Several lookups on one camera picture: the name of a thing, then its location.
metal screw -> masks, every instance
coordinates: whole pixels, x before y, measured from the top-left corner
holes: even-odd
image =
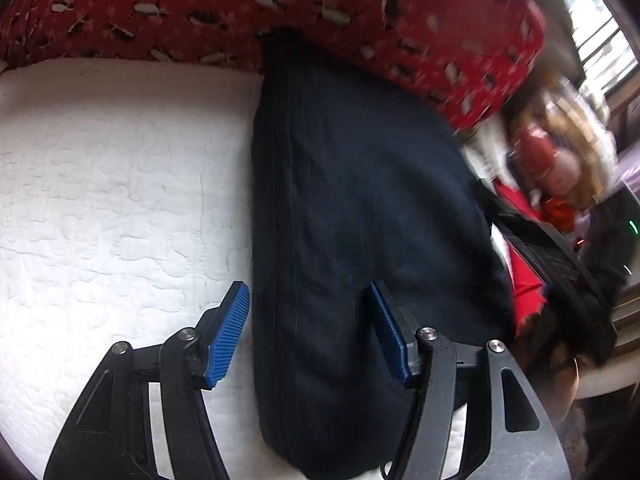
[[[183,341],[191,341],[196,337],[196,329],[194,328],[183,328],[178,332],[178,337]]]
[[[438,331],[430,326],[425,326],[418,330],[418,337],[424,341],[433,341],[438,338]]]
[[[489,341],[489,350],[491,350],[492,352],[501,354],[506,349],[507,347],[504,345],[504,343],[498,339],[491,339],[491,341]]]
[[[111,351],[116,355],[122,355],[127,351],[128,345],[124,341],[118,341],[111,347]]]

blue gripper pad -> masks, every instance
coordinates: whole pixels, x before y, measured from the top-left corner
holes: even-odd
[[[392,377],[403,387],[410,387],[412,370],[409,366],[408,345],[415,346],[415,335],[401,330],[393,310],[396,310],[388,290],[382,282],[373,282],[364,291],[363,301],[371,312],[373,328],[385,356]]]
[[[243,282],[233,282],[220,306],[207,311],[198,322],[196,330],[200,334],[201,355],[205,361],[204,380],[209,388],[215,387],[229,370],[249,314],[249,303],[249,288]]]

white quilted mattress pad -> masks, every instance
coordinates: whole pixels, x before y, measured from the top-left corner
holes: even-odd
[[[250,287],[255,74],[117,60],[0,76],[0,433],[41,479],[110,345],[163,342]],[[263,443],[250,327],[203,392],[232,479],[303,476]],[[159,473],[172,478],[158,387]],[[445,476],[457,470],[465,410]],[[362,478],[379,478],[378,472]]]

white fabric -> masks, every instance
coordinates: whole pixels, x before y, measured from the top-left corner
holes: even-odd
[[[0,433],[38,478],[113,342],[158,344],[233,280],[251,285],[260,84],[116,60],[0,76]],[[260,436],[248,325],[228,376],[204,397],[232,479],[303,478]],[[156,388],[150,398],[158,469],[172,478]],[[456,417],[446,476],[460,462]]]

window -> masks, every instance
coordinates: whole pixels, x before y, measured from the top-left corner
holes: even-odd
[[[606,93],[638,65],[638,60],[602,0],[565,2],[587,78]]]

